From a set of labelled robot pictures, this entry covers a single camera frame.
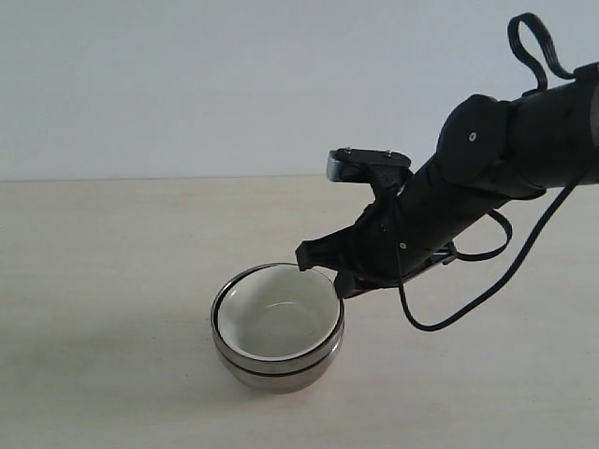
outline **robotic arm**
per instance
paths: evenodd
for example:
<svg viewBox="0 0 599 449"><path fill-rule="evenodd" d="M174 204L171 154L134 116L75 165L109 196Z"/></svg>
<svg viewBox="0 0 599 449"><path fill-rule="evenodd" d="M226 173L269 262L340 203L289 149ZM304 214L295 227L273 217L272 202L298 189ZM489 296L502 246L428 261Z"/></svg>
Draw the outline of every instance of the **robotic arm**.
<svg viewBox="0 0 599 449"><path fill-rule="evenodd" d="M522 46L526 24L554 75L569 80L548 89L543 67ZM327 175L335 182L368 183L374 202L350 226L296 250L299 269L337 272L338 297L398 288L408 320L423 331L440 330L504 286L521 265L555 210L577 185L599 183L599 65L564 70L548 30L532 13L507 27L512 52L528 66L537 87L513 101L474 94L448 116L434 155L415 173L396 152L339 149L329 153ZM510 223L498 211L509 201L528 201L561 187L519 256L487 292L437 325L422 325L409 312L403 285L424 271L454 260L499 255L511 239ZM495 251L460 253L453 239L489 215L507 241Z"/></svg>

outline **bowl rim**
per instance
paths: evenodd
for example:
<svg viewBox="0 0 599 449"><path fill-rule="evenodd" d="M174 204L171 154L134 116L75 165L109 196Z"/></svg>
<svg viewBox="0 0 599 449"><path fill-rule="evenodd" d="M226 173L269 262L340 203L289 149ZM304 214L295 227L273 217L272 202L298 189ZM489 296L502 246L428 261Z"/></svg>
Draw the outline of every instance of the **bowl rim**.
<svg viewBox="0 0 599 449"><path fill-rule="evenodd" d="M269 375L285 374L292 371L301 371L303 369L309 368L311 365L318 363L320 360L326 357L327 354L334 348L335 344L337 343L337 340L341 337L340 334L343 334L344 330L344 304L343 300L337 297L339 312L337 314L337 320L334 327L324 339L322 339L316 346L311 347L308 351L301 352L299 354L293 354L290 357L256 358L251 357L250 355L246 355L245 353L238 352L237 350L229 346L223 339L223 336L221 335L218 326L218 312L220 309L220 305L224 297L226 296L226 293L237 282L249 276L250 274L253 274L264 268L271 268L275 266L297 267L298 265L289 262L271 262L248 268L242 271L241 273L237 274L235 277L231 278L229 281L225 283L223 287L221 287L218 294L214 298L211 307L212 337L214 339L218 351L230 363L237 365L241 369ZM320 270L313 268L310 268L310 270L320 274L328 282L332 284L331 279Z"/></svg>

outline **stainless steel bowl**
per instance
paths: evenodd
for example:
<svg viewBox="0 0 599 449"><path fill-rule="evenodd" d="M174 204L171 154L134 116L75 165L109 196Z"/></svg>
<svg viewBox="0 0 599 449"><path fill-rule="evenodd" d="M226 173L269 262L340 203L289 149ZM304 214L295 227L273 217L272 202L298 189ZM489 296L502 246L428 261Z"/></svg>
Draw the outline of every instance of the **stainless steel bowl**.
<svg viewBox="0 0 599 449"><path fill-rule="evenodd" d="M281 295L282 299L269 303L270 299L264 299L268 295ZM264 311L273 305L296 304L283 301L290 298L297 304L303 301L304 315L309 314L311 323L317 324L311 332L295 329L294 334L289 328L305 316L287 313L279 322L271 317L263 326L254 326L253 337L247 339L250 342L240 342L243 339L237 334L253 316L252 307ZM343 301L336 297L330 279L319 271L300 272L287 263L266 264L249 268L226 283L212 303L211 324L217 353L233 376L254 389L291 393L318 380L338 354L343 341ZM278 335L273 335L275 327Z"/></svg>

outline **table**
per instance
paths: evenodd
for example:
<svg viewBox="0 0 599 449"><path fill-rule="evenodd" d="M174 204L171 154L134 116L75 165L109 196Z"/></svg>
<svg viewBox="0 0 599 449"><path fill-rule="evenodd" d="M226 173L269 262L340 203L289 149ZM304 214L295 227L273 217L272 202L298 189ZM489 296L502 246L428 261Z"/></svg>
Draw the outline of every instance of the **table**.
<svg viewBox="0 0 599 449"><path fill-rule="evenodd" d="M409 282L445 318L499 278L555 193L505 208L498 259ZM323 177L0 183L0 447L595 448L599 190L576 190L519 274L433 334L395 291L346 303L343 348L292 395L237 383L209 310L237 272L349 225L367 186ZM456 239L502 242L491 220Z"/></svg>

